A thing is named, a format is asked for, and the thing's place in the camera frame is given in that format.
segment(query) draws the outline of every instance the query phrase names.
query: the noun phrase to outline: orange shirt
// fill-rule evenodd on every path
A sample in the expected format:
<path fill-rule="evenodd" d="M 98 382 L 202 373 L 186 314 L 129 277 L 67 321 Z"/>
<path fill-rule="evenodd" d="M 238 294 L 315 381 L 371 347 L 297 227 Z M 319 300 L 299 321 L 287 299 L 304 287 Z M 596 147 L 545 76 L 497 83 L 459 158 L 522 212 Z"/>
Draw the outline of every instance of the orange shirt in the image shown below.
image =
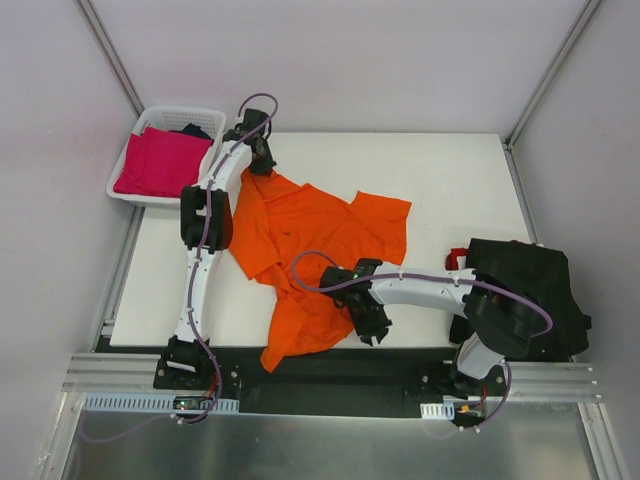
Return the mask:
<path fill-rule="evenodd" d="M 230 248 L 247 277 L 276 288 L 269 344 L 261 357 L 266 370 L 272 372 L 285 356 L 327 350 L 353 330 L 346 309 L 338 310 L 329 297 L 295 282 L 290 271 L 294 258 L 320 250 L 349 269 L 362 257 L 401 264 L 410 207 L 404 200 L 362 192 L 347 203 L 276 172 L 243 173 Z M 328 265 L 309 255 L 298 263 L 297 273 L 317 286 Z"/>

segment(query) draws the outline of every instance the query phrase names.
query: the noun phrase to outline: white table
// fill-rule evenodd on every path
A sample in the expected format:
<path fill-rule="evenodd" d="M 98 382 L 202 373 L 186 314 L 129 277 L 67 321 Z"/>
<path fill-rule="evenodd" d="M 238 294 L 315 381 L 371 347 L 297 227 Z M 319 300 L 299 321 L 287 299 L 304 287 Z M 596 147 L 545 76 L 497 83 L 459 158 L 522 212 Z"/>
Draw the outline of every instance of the white table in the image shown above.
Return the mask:
<path fill-rule="evenodd" d="M 280 133 L 269 140 L 277 170 L 351 201 L 356 191 L 413 203 L 405 265 L 442 269 L 471 237 L 529 241 L 497 135 Z M 113 346 L 165 346 L 186 280 L 179 212 L 147 208 L 111 338 Z M 249 281 L 229 252 L 211 277 L 211 344 L 265 346 L 273 287 Z M 451 315 L 386 307 L 393 321 L 382 346 L 447 347 Z M 336 348 L 370 348 L 355 333 Z"/>

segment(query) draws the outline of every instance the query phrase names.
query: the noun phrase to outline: black cloth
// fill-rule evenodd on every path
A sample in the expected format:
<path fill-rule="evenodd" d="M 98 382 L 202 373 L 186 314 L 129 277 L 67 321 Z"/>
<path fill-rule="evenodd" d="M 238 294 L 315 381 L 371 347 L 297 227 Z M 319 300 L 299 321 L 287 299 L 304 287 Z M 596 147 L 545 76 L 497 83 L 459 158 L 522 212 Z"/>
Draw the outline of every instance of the black cloth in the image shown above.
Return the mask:
<path fill-rule="evenodd" d="M 483 260 L 508 265 L 535 300 L 553 319 L 553 329 L 533 337 L 529 353 L 519 361 L 564 362 L 589 346 L 587 330 L 591 317 L 582 313 L 571 294 L 569 261 L 564 253 L 520 242 L 472 239 L 466 268 L 479 267 Z M 462 343 L 473 334 L 467 319 L 454 316 L 449 340 Z"/>
<path fill-rule="evenodd" d="M 175 133 L 184 133 L 185 135 L 191 135 L 192 137 L 204 138 L 205 140 L 213 140 L 213 138 L 211 138 L 207 134 L 207 132 L 202 130 L 202 128 L 200 128 L 198 125 L 194 123 L 188 124 L 182 130 L 171 130 L 171 131 Z"/>

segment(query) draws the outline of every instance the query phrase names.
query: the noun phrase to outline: gray wall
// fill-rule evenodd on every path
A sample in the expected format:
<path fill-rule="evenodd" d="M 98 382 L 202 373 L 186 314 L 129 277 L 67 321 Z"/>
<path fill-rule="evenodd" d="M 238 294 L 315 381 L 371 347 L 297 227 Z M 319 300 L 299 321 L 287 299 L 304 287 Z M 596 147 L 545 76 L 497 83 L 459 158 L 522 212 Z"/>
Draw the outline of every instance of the gray wall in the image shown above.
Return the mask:
<path fill-rule="evenodd" d="M 589 356 L 640 478 L 640 2 L 609 0 L 516 145 L 541 240 L 570 258 Z"/>
<path fill-rule="evenodd" d="M 94 3 L 146 105 L 266 90 L 284 131 L 506 135 L 584 1 Z"/>
<path fill-rule="evenodd" d="M 130 207 L 104 193 L 134 116 L 70 0 L 0 6 L 0 477 L 28 478 Z"/>

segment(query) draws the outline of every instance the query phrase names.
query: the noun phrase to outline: pink towel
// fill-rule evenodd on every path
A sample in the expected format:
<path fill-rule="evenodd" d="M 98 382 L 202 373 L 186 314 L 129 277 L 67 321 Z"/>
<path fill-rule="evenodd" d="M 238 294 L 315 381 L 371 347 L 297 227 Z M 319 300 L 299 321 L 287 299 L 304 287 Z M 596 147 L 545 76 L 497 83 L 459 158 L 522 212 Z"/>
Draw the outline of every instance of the pink towel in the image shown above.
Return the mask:
<path fill-rule="evenodd" d="M 131 135 L 124 170 L 113 186 L 118 193 L 179 198 L 182 188 L 198 181 L 202 157 L 211 140 L 147 127 Z"/>

